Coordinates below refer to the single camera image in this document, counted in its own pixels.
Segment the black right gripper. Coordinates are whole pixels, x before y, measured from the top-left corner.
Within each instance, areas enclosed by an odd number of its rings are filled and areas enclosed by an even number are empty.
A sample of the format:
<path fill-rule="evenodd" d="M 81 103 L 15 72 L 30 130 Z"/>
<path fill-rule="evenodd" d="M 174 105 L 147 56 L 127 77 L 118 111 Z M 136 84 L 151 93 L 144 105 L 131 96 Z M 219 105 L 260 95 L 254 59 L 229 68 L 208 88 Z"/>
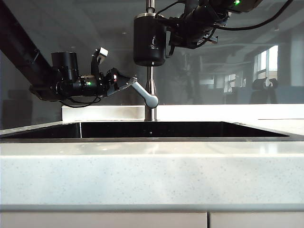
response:
<path fill-rule="evenodd" d="M 155 16 L 155 20 L 165 26 L 171 26 L 169 46 L 198 48 L 213 36 L 214 25 L 226 25 L 228 11 L 212 4 L 185 4 L 179 18 L 169 19 Z"/>

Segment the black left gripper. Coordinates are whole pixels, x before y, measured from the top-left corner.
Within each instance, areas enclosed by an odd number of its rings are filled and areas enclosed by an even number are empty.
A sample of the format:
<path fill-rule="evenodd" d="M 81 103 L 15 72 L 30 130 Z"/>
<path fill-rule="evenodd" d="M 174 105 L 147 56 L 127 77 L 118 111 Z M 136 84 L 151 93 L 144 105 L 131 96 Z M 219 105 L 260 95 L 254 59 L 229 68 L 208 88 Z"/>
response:
<path fill-rule="evenodd" d="M 98 95 L 111 96 L 137 82 L 134 76 L 127 76 L 112 68 L 106 73 L 100 72 L 98 76 Z"/>

